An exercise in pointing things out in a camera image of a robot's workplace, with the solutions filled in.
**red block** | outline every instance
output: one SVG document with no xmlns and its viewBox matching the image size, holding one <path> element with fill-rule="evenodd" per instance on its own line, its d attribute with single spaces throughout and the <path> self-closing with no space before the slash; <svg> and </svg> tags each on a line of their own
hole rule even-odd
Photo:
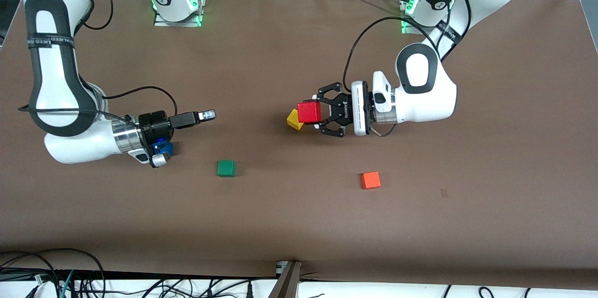
<svg viewBox="0 0 598 298">
<path fill-rule="evenodd" d="M 322 120 L 320 111 L 320 102 L 312 100 L 310 102 L 301 102 L 297 104 L 300 123 L 318 123 Z"/>
</svg>

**table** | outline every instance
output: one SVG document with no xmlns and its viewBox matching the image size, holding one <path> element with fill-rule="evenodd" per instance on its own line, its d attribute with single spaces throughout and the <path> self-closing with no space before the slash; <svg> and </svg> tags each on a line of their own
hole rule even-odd
<svg viewBox="0 0 598 298">
<path fill-rule="evenodd" d="M 459 89 L 449 119 L 342 139 L 285 118 L 341 79 L 392 0 L 207 0 L 201 28 L 153 27 L 147 0 L 114 4 L 111 25 L 75 39 L 81 75 L 107 94 L 158 85 L 218 119 L 177 132 L 165 168 L 55 162 L 16 110 L 32 86 L 21 7 L 0 52 L 0 249 L 78 247 L 121 271 L 262 276 L 298 259 L 318 279 L 598 289 L 598 56 L 578 1 L 513 0 L 476 25 L 444 63 Z M 90 24 L 108 11 L 96 0 Z M 398 51 L 419 40 L 385 21 L 348 80 L 382 70 L 396 84 Z M 171 113 L 158 92 L 110 108 Z M 220 159 L 240 175 L 217 177 Z M 363 191 L 372 170 L 382 187 Z"/>
</svg>

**black button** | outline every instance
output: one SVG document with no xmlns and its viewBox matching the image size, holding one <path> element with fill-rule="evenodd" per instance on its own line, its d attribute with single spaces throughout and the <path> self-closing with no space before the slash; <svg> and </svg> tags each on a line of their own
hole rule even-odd
<svg viewBox="0 0 598 298">
<path fill-rule="evenodd" d="M 135 156 L 137 158 L 137 160 L 139 160 L 140 162 L 146 162 L 148 161 L 148 156 L 144 155 L 143 153 L 141 153 L 140 155 L 136 155 Z"/>
<path fill-rule="evenodd" d="M 374 102 L 378 103 L 378 104 L 382 104 L 386 102 L 386 98 L 384 98 L 384 95 L 382 93 L 375 93 L 374 94 Z"/>
</svg>

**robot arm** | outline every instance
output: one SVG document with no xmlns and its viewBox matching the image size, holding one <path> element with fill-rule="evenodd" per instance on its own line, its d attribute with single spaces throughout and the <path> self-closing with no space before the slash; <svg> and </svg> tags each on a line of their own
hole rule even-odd
<svg viewBox="0 0 598 298">
<path fill-rule="evenodd" d="M 172 155 L 169 143 L 176 128 L 214 119 L 213 110 L 167 117 L 164 111 L 105 118 L 107 101 L 96 85 L 77 70 L 76 30 L 92 9 L 91 0 L 23 0 L 34 87 L 28 111 L 47 135 L 49 153 L 62 163 L 98 160 L 129 153 L 141 163 L 163 166 Z M 190 0 L 154 0 L 169 21 L 185 19 L 196 10 Z"/>
<path fill-rule="evenodd" d="M 380 71 L 374 72 L 371 92 L 365 81 L 352 83 L 351 95 L 345 95 L 352 101 L 351 121 L 355 134 L 369 134 L 373 123 L 438 121 L 450 117 L 457 102 L 457 86 L 448 77 L 441 59 L 458 44 L 468 28 L 510 1 L 412 0 L 412 3 L 405 4 L 406 15 L 421 26 L 434 26 L 434 30 L 429 34 L 430 40 L 410 44 L 397 55 L 395 72 L 400 81 L 398 87 L 392 88 Z M 447 25 L 448 7 L 451 16 Z M 325 126 L 314 119 L 308 121 L 317 128 Z M 323 133 L 344 136 L 344 126 L 341 124 L 337 132 Z"/>
</svg>

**black plug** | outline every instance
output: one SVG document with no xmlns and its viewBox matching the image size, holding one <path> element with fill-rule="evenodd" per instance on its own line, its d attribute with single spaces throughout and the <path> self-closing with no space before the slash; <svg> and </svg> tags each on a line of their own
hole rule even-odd
<svg viewBox="0 0 598 298">
<path fill-rule="evenodd" d="M 254 286 L 251 284 L 251 281 L 247 283 L 247 298 L 254 298 Z"/>
</svg>

